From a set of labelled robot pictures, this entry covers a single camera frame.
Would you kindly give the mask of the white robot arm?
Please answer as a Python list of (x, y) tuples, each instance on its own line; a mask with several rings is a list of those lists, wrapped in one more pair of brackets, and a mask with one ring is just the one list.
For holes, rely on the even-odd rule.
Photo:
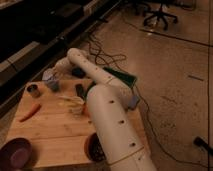
[(119, 78), (90, 62), (83, 50), (70, 48), (57, 64), (79, 66), (94, 82), (87, 108), (111, 171), (157, 171), (126, 111), (132, 90)]

